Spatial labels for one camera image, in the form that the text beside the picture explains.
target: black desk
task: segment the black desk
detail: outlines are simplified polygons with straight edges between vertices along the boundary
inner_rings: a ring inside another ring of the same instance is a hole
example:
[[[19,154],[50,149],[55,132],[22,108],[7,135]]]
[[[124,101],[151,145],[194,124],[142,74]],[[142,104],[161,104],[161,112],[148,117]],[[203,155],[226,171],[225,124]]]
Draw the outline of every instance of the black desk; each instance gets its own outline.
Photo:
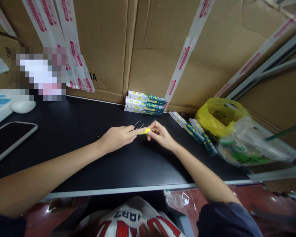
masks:
[[[162,117],[124,111],[124,107],[77,97],[61,102],[38,102],[27,114],[13,113],[0,123],[22,121],[38,130],[0,161],[0,178],[55,158],[99,139],[110,127],[144,126],[154,120],[164,125],[173,138],[213,170],[227,184],[251,183],[247,175],[220,157],[210,157],[168,114]],[[145,135],[86,166],[48,198],[139,192],[195,187],[179,160]]]

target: product box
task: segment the product box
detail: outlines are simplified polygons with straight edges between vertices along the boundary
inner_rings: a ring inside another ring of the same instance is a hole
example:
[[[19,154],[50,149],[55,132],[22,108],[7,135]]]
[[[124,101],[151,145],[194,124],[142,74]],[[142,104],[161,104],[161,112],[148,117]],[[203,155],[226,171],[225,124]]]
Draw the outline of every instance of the product box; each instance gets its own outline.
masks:
[[[202,128],[202,126],[200,125],[200,123],[196,120],[196,119],[192,119],[190,118],[190,123],[192,125],[192,127],[198,131],[204,138],[205,141],[203,142],[203,145],[205,146],[208,154],[210,156],[215,156],[217,155],[217,150],[214,147],[213,143],[211,142],[210,138],[207,136],[207,134],[205,133],[204,129]]]
[[[201,144],[205,138],[202,137],[193,127],[184,120],[177,112],[169,111],[170,116],[189,134],[193,137],[193,139]]]
[[[139,93],[139,92],[134,92],[134,91],[128,91],[128,98],[129,99],[134,99],[134,100],[139,100],[139,101],[145,101],[148,103],[154,103],[156,105],[165,105],[166,100],[161,97],[157,97],[154,95],[148,95],[144,93]]]
[[[145,111],[145,110],[127,108],[126,106],[124,108],[124,111],[129,111],[129,112],[134,112],[134,113],[140,113],[140,114],[156,115],[156,116],[161,116],[162,115],[162,114],[158,114],[158,113],[152,112],[152,111]]]
[[[152,111],[159,114],[162,114],[164,112],[163,106],[161,105],[156,105],[150,102],[141,102],[138,100],[129,99],[128,97],[126,97],[125,99],[125,107],[144,110],[146,112]]]

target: smartphone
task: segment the smartphone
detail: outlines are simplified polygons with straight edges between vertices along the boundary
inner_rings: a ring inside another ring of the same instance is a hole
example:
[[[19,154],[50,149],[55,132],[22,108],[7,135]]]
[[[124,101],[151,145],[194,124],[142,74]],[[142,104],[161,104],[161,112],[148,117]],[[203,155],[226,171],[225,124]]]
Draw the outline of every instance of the smartphone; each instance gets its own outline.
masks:
[[[0,128],[0,161],[27,139],[38,126],[34,123],[11,122]]]

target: shirt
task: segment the shirt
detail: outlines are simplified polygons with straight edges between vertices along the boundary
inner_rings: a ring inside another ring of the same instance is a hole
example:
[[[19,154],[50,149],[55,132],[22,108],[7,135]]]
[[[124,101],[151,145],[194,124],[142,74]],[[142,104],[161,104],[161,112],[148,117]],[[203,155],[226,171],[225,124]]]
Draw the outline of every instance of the shirt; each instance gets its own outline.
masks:
[[[24,236],[26,220],[0,215],[0,236]],[[238,203],[204,205],[197,222],[199,237],[203,236],[262,236],[262,233],[243,206]],[[134,197],[115,210],[95,212],[84,218],[76,231],[95,237],[145,236],[158,231],[164,237],[185,237],[163,213],[157,212],[140,197]]]

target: hand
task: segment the hand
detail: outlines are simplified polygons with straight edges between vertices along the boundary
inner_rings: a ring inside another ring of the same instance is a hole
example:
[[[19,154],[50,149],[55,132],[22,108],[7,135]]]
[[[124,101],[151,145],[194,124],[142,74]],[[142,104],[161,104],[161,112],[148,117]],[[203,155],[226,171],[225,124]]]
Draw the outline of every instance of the hand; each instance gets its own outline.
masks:
[[[148,141],[151,138],[155,139],[161,146],[167,148],[170,151],[173,151],[178,143],[170,136],[167,129],[163,127],[159,122],[153,121],[151,125],[148,126],[150,132],[147,133]]]
[[[145,130],[145,127],[134,130],[133,125],[128,127],[111,127],[96,143],[100,148],[104,149],[105,153],[110,153],[133,142],[136,136]]]

